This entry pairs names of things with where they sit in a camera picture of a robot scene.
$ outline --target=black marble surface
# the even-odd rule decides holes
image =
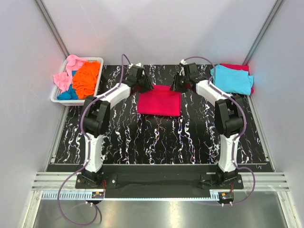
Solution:
[[[151,82],[170,86],[178,65],[144,66]],[[208,75],[210,65],[200,65]],[[120,66],[104,66],[99,94],[119,80]],[[214,127],[214,107],[192,91],[182,94],[180,117],[137,113],[138,94],[111,110],[110,130],[104,137],[105,164],[211,164],[219,159],[220,138]],[[247,98],[244,96],[247,129],[241,137],[238,163],[266,163]],[[81,108],[70,107],[55,163],[79,164],[85,156],[84,137],[78,126]]]

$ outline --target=white plastic basket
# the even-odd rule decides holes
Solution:
[[[103,69],[103,65],[104,65],[104,60],[102,58],[99,57],[83,57],[85,58],[88,62],[94,62],[97,61],[99,62],[100,65],[100,70],[98,73],[98,79],[97,79],[97,83],[96,83],[96,88],[95,88],[95,92],[94,92],[94,96],[97,95],[98,92],[98,87],[99,87],[99,82],[100,82],[100,76],[101,76],[101,71]],[[61,72],[66,72],[66,66],[67,66],[67,60],[65,60],[63,62],[63,64],[61,65],[60,68],[60,73]],[[61,103],[65,106],[83,106],[85,103],[85,100],[57,100],[58,95],[61,94],[61,89],[58,88],[57,85],[55,85],[52,95],[51,95],[51,101],[55,102],[55,103]]]

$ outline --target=red folded cloth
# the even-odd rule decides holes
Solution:
[[[243,66],[243,65],[236,65],[236,64],[225,64],[225,63],[221,63],[222,66],[227,67],[229,69],[233,69],[233,70],[244,70],[244,71],[248,71],[248,74],[250,75],[249,72],[249,66]],[[254,89],[253,87],[251,87],[251,94],[253,94]]]
[[[140,114],[180,116],[181,93],[170,91],[170,86],[153,85],[154,89],[139,94],[137,112]]]

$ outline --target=robotic arm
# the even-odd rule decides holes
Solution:
[[[234,139],[242,132],[244,122],[241,111],[226,97],[231,97],[243,107],[242,98],[239,95],[231,96],[213,84],[212,88],[208,80],[199,75],[195,63],[187,64],[182,60],[180,65],[181,71],[175,74],[170,90],[186,92],[188,89],[191,89],[198,95],[206,98],[215,107],[215,127],[220,134],[221,141],[220,159],[215,183],[217,185],[229,185],[238,176],[238,170],[234,165],[236,162],[233,163],[232,161],[232,153],[233,157],[236,158],[239,138]]]
[[[136,93],[147,92],[153,86],[141,64],[129,65],[129,73],[119,85],[117,83],[112,89],[98,96],[86,98],[82,108],[81,116],[86,107],[95,99],[96,101],[86,112],[83,127],[88,138],[85,137],[85,161],[88,161],[85,169],[82,170],[82,178],[99,185],[101,182],[101,150],[104,143],[104,134],[108,130],[110,122],[110,110],[120,101]]]
[[[174,76],[174,82],[171,90],[177,92],[186,92],[188,89],[206,98],[215,107],[215,127],[220,134],[221,150],[220,160],[217,164],[218,171],[216,173],[216,184],[230,184],[236,180],[238,170],[232,162],[232,144],[235,143],[234,157],[237,156],[238,139],[234,138],[243,129],[243,119],[238,108],[225,96],[234,99],[241,107],[242,98],[238,95],[231,96],[222,92],[220,89],[216,91],[208,84],[208,80],[198,74],[197,65],[195,63],[187,64],[181,61],[182,70]],[[84,131],[89,136],[85,139],[85,160],[88,165],[82,170],[84,179],[92,181],[95,184],[101,182],[101,150],[103,145],[103,137],[108,130],[110,121],[110,110],[120,101],[128,98],[131,94],[140,92],[144,93],[153,89],[153,86],[147,77],[141,64],[129,65],[130,71],[123,83],[112,88],[109,91],[97,97],[90,96],[85,100],[83,110],[96,98],[105,96],[101,100],[96,101],[86,112],[84,117]]]

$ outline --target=magenta towel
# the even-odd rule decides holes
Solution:
[[[140,114],[180,116],[181,93],[170,91],[170,86],[153,85],[154,89],[139,94],[137,112]]]
[[[61,89],[61,93],[67,91],[70,84],[72,83],[72,78],[67,75],[66,72],[53,75],[54,83]]]
[[[66,59],[67,59],[66,72],[72,81],[73,78],[72,71],[79,70],[82,67],[83,63],[86,62],[87,60],[85,58],[79,58],[76,55],[69,55]]]

